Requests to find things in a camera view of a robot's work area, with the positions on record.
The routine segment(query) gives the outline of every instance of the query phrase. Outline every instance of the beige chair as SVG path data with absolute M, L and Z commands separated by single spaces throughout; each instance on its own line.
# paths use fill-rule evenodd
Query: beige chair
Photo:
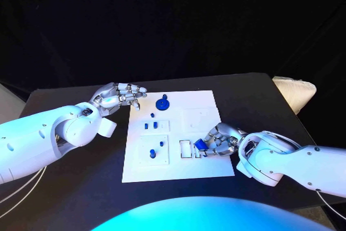
M 273 81 L 297 115 L 316 94 L 316 86 L 310 82 L 295 80 L 289 77 L 276 76 Z

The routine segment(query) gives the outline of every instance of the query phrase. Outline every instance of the wire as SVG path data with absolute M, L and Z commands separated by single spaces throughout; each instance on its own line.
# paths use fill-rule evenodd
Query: wire
M 38 175 L 41 174 L 41 171 L 44 170 L 44 168 L 38 171 L 38 173 L 35 174 L 35 176 L 31 178 L 31 180 L 26 182 L 26 184 L 16 190 L 16 192 L 12 193 L 12 195 L 9 195 L 2 201 L 6 201 L 25 187 L 26 185 L 35 180 L 35 178 L 38 177 Z
M 318 192 L 319 197 L 320 197 L 320 199 L 323 200 L 325 204 L 329 206 L 329 208 L 333 210 L 333 212 L 346 220 L 346 217 L 344 217 L 344 216 L 338 213 L 338 211 L 332 208 L 332 206 L 328 204 L 326 200 L 323 199 L 323 197 L 322 197 L 322 195 L 320 195 L 320 192 L 319 192 L 319 191 L 316 191 L 316 192 Z
M 28 192 L 28 194 L 25 195 L 25 197 L 21 199 L 21 201 L 16 203 L 16 205 L 9 209 L 9 211 L 0 216 L 0 218 L 19 206 L 19 204 L 22 203 L 22 201 L 24 201 L 24 200 L 26 199 L 26 197 L 29 196 L 31 192 L 35 190 L 35 187 L 36 187 L 36 185 L 38 185 L 38 183 L 39 183 L 39 181 L 41 181 L 41 179 L 42 179 L 42 176 L 44 176 L 44 173 L 45 173 L 45 171 L 47 171 L 47 168 L 48 168 L 48 166 L 45 166 L 45 168 L 44 168 L 44 171 L 42 171 L 41 176 L 39 176 L 39 178 L 38 178 L 36 184 L 34 185 L 31 191 Z

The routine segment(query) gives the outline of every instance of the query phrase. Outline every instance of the black backdrop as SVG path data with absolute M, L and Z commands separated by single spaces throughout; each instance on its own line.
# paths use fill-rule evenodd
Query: black backdrop
M 261 72 L 316 84 L 299 118 L 319 145 L 346 148 L 345 0 L 0 0 L 0 8 L 0 83 L 24 100 L 44 88 Z

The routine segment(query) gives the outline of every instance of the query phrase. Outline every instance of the robotic hand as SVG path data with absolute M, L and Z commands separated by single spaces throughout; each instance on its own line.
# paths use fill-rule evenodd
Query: robotic hand
M 208 148 L 212 140 L 217 148 Z M 195 146 L 205 156 L 228 156 L 238 151 L 237 169 L 269 186 L 276 186 L 287 175 L 308 189 L 346 198 L 346 149 L 302 147 L 277 133 L 247 134 L 225 123 L 215 126 Z
M 111 137 L 117 124 L 106 116 L 120 106 L 140 110 L 147 89 L 126 83 L 103 86 L 90 102 L 60 107 L 0 125 L 0 184 L 32 174 L 73 149 L 87 145 L 97 133 Z

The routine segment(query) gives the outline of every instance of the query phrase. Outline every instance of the black table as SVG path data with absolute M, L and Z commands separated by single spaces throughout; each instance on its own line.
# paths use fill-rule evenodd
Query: black table
M 315 144 L 271 78 L 263 73 L 136 84 L 146 87 L 149 92 L 212 90 L 222 122 L 250 133 L 273 131 L 303 146 Z M 29 97 L 22 117 L 88 101 L 98 87 L 36 90 Z M 247 199 L 287 210 L 323 204 L 318 193 L 287 176 L 276 187 L 248 178 L 237 170 L 238 155 L 231 156 L 235 171 L 233 177 L 122 183 L 130 107 L 122 107 L 109 118 L 117 123 L 111 138 L 98 135 L 87 146 L 73 150 L 48 166 L 32 194 L 0 220 L 2 227 L 51 231 L 90 230 L 130 209 L 188 196 Z M 3 184 L 0 189 L 13 192 L 28 180 L 29 177 L 24 177 Z M 24 190 L 12 200 L 2 203 L 2 211 L 13 206 L 25 192 Z M 331 203 L 346 201 L 328 194 L 323 196 Z

